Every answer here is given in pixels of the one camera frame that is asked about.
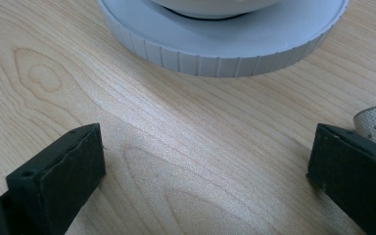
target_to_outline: wooden table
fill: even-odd
[[[0,0],[0,194],[70,129],[100,122],[107,176],[68,234],[363,234],[305,178],[316,125],[376,105],[376,1],[324,44],[244,78],[185,75],[121,46],[96,0]]]

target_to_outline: white saucer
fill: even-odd
[[[237,77],[277,71],[325,39],[349,0],[283,0],[219,22],[183,18],[150,0],[99,0],[113,35],[161,67]]]

